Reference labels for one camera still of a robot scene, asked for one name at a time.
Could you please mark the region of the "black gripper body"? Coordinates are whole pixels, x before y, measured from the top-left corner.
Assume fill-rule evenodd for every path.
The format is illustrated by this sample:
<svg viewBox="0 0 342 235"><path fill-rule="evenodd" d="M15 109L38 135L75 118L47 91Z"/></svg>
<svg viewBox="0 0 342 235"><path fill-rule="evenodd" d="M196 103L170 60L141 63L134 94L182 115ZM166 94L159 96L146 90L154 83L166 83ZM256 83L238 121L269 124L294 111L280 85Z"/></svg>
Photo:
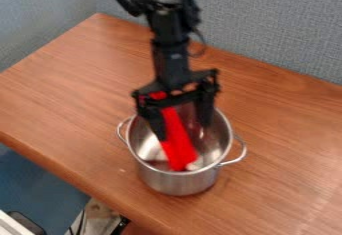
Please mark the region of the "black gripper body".
<svg viewBox="0 0 342 235"><path fill-rule="evenodd" d="M133 92L139 106L171 107L197 100L202 92L220 91L218 70L193 71L189 61L189 41L162 44L151 41L155 79Z"/></svg>

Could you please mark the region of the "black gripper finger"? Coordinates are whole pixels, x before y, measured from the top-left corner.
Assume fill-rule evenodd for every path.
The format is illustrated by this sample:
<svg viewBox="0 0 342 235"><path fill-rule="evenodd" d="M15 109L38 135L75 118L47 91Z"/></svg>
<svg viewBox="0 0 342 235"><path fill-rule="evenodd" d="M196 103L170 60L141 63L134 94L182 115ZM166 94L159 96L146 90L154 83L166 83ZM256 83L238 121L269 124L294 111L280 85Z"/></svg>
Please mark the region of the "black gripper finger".
<svg viewBox="0 0 342 235"><path fill-rule="evenodd" d="M163 108L158 106L139 106L138 114L146 119L154 134L161 141L167 139L166 121L163 117Z"/></svg>
<svg viewBox="0 0 342 235"><path fill-rule="evenodd" d="M216 93L202 92L197 100L197 118L204 127L212 124L214 113Z"/></svg>

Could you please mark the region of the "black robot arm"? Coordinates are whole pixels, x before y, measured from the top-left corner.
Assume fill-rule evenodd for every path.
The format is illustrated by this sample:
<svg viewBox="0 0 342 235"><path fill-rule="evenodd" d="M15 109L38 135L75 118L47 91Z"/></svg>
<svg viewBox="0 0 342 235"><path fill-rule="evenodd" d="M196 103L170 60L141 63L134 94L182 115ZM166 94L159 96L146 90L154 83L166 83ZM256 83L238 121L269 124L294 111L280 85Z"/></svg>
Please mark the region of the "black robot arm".
<svg viewBox="0 0 342 235"><path fill-rule="evenodd" d="M200 7L196 0L137 0L146 15L151 39L154 80L133 92L137 110L159 140L167 139L162 111L184 103L196 105L198 122L213 121L220 84L216 69L194 71L189 51L190 35L198 33Z"/></svg>

